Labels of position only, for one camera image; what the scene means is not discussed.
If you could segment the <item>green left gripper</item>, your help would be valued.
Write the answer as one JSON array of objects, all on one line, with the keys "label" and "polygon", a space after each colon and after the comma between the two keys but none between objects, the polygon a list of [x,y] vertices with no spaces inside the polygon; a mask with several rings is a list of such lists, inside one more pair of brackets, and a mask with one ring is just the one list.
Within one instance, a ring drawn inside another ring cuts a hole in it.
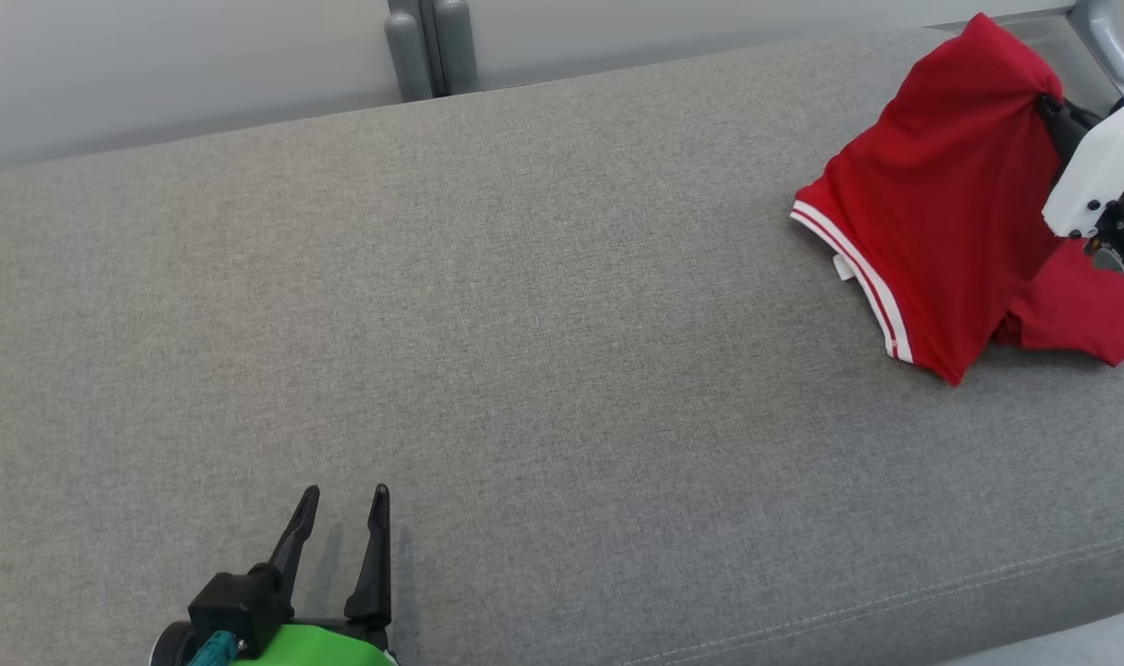
[{"label": "green left gripper", "polygon": [[[291,602],[303,544],[312,533],[320,489],[308,486],[271,551],[279,601]],[[387,628],[392,620],[389,489],[378,484],[368,511],[368,547],[357,583],[343,606],[348,623],[285,623],[257,657],[233,665],[396,665]]]}]

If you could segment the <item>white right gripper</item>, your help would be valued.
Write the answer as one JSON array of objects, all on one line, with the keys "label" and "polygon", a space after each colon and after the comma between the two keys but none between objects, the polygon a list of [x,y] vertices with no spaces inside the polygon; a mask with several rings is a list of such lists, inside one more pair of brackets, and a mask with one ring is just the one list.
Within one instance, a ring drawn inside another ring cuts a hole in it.
[{"label": "white right gripper", "polygon": [[1057,185],[1043,208],[1044,222],[1066,239],[1073,232],[1091,237],[1105,206],[1120,202],[1124,193],[1124,108],[1103,119],[1051,94],[1040,94],[1035,108],[1059,157]]}]

